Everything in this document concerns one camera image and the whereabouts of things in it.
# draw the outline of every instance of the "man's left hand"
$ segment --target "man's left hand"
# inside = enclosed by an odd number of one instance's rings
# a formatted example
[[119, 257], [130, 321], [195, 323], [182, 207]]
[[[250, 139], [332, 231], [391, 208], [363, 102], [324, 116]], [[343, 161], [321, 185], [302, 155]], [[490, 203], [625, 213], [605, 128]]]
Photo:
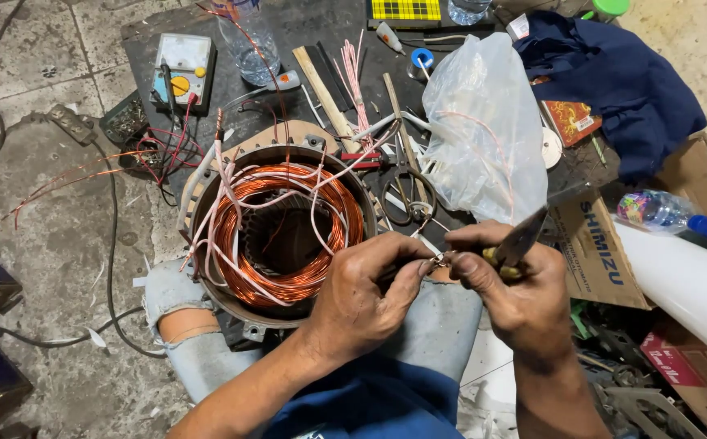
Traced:
[[[380, 346], [399, 328], [435, 254], [421, 241], [388, 232], [335, 254], [318, 299], [296, 336], [308, 353], [339, 365]], [[405, 263], [387, 289], [378, 279]]]

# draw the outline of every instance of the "blue cloth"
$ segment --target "blue cloth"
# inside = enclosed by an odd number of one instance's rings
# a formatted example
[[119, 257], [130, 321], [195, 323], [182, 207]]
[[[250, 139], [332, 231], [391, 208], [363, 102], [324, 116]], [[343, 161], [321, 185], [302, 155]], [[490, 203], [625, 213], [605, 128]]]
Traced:
[[447, 438], [459, 384], [443, 374], [369, 354], [305, 387], [263, 438]]
[[698, 99], [664, 58], [630, 31], [537, 11], [514, 43], [540, 100], [583, 102], [621, 158], [619, 178], [635, 184], [660, 171], [688, 135], [706, 127]]

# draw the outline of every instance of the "cardboard box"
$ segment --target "cardboard box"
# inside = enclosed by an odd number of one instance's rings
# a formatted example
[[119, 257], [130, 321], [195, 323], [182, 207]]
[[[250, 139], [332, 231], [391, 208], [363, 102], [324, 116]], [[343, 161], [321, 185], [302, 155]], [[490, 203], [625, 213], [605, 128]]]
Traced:
[[707, 346], [666, 316], [641, 351], [707, 426]]
[[[707, 136], [693, 135], [680, 151], [665, 161], [664, 170], [650, 187], [689, 198], [707, 215]], [[627, 255], [616, 235], [610, 212], [615, 195], [592, 189], [551, 208], [567, 261], [567, 288], [571, 297], [640, 309], [655, 305], [638, 287]]]

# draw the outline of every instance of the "hand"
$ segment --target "hand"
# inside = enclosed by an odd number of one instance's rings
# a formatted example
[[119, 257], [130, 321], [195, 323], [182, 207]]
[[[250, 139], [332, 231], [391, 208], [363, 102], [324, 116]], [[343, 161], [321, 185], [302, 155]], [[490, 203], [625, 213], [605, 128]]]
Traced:
[[515, 358], [532, 368], [551, 369], [573, 354], [562, 254], [535, 244], [524, 256], [527, 275], [508, 286], [481, 256], [468, 252], [500, 244], [512, 229], [485, 221], [446, 234], [446, 242], [460, 252], [447, 254], [451, 277], [481, 295], [495, 335], [514, 350]]
[[[341, 365], [382, 344], [402, 324], [434, 253], [421, 241], [388, 232], [335, 254], [318, 299], [297, 335], [313, 355]], [[384, 291], [384, 271], [405, 264]]]

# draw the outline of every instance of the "yellow knob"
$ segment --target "yellow knob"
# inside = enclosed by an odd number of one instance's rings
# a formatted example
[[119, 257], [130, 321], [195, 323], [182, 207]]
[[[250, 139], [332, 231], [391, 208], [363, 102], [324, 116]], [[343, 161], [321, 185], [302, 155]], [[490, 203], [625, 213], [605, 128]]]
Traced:
[[172, 94], [175, 96], [183, 96], [191, 88], [191, 83], [183, 76], [175, 76], [170, 82], [172, 82]]

